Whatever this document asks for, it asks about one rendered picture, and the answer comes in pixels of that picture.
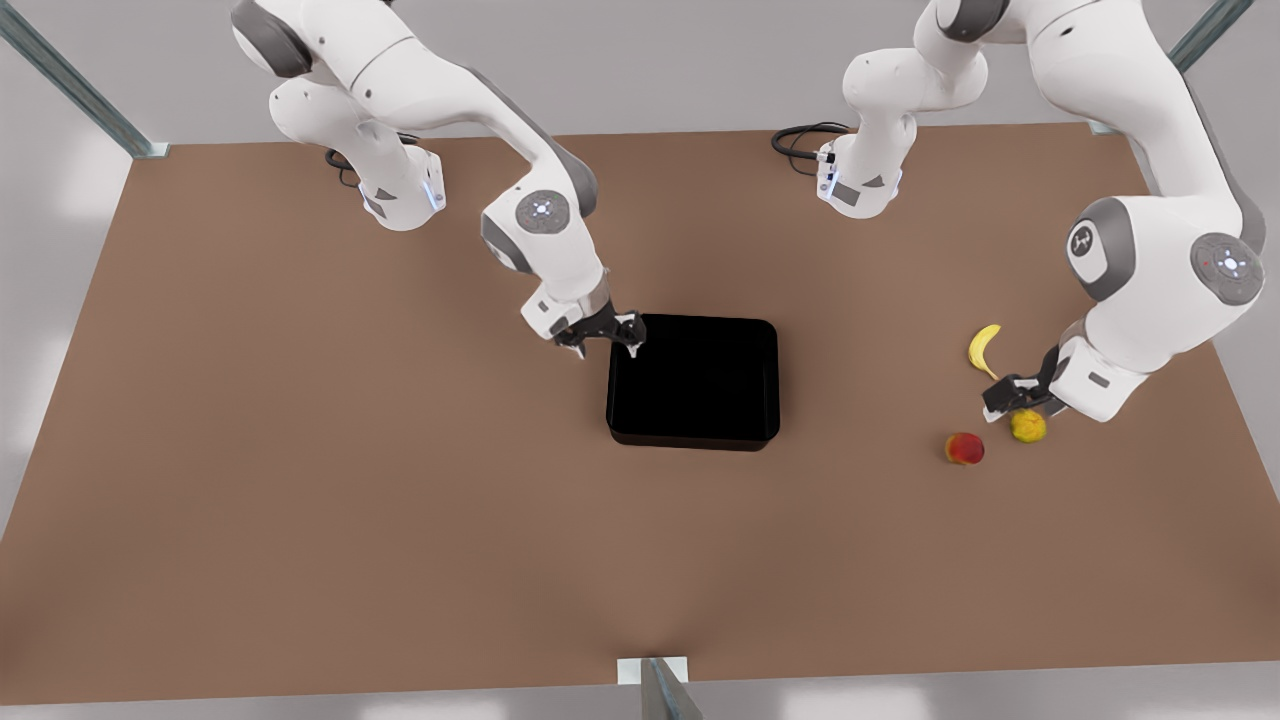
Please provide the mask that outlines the black square tray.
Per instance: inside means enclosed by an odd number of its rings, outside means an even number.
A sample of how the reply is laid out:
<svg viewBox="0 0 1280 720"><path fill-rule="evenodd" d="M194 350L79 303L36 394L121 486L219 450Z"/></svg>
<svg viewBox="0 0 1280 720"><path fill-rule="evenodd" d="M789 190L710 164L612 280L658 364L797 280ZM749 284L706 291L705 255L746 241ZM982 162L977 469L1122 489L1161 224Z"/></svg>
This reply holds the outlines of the black square tray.
<svg viewBox="0 0 1280 720"><path fill-rule="evenodd" d="M611 348L605 423L621 445L754 452L781 428L780 342L763 319L646 313Z"/></svg>

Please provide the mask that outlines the yellow banana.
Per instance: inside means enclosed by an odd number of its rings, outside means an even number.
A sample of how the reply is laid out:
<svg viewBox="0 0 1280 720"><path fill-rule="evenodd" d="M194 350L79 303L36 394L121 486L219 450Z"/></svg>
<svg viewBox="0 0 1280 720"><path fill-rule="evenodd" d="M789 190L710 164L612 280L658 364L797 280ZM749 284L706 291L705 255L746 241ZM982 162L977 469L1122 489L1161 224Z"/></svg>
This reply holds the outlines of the yellow banana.
<svg viewBox="0 0 1280 720"><path fill-rule="evenodd" d="M970 340L966 348L968 361L979 372L987 374L992 380L998 380L1000 375L989 366L986 359L986 350L995 337L1001 332L1000 324L989 324L979 329Z"/></svg>

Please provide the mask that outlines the silver frame post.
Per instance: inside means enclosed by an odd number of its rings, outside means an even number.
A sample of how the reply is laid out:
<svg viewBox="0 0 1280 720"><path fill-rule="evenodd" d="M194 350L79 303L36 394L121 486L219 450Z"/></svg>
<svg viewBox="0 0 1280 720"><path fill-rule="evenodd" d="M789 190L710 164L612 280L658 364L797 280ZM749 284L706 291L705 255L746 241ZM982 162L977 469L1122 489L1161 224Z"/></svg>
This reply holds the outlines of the silver frame post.
<svg viewBox="0 0 1280 720"><path fill-rule="evenodd" d="M133 159L161 159L169 143L154 142L92 86L13 5L0 0L4 38L45 79Z"/></svg>
<svg viewBox="0 0 1280 720"><path fill-rule="evenodd" d="M1167 58L1185 74L1253 5L1254 0L1213 0Z"/></svg>
<svg viewBox="0 0 1280 720"><path fill-rule="evenodd" d="M689 659L644 657L616 661L617 684L637 685L641 720L705 720L689 693Z"/></svg>

